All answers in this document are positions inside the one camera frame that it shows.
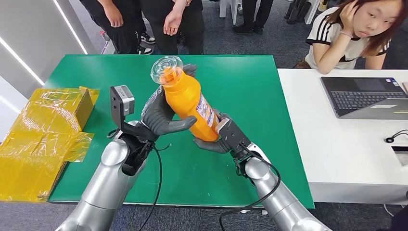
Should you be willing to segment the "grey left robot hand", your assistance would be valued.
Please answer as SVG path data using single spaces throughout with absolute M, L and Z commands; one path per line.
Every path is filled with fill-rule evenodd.
M 193 115 L 180 120 L 174 120 L 174 115 L 160 85 L 146 102 L 140 120 L 156 136 L 188 130 L 197 122 Z

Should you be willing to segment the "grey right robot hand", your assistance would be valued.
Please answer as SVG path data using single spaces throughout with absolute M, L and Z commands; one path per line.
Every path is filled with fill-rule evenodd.
M 221 113 L 219 110 L 216 108 L 213 108 L 215 114 L 217 115 L 217 118 L 219 120 L 223 119 L 231 119 L 231 117 L 226 114 L 226 113 Z M 209 142 L 209 141 L 203 141 L 199 138 L 194 138 L 193 142 L 201 149 L 207 150 L 207 151 L 212 151 L 220 154 L 225 154 L 228 153 L 232 150 L 232 147 L 222 138 L 218 139 L 217 141 L 214 142 Z

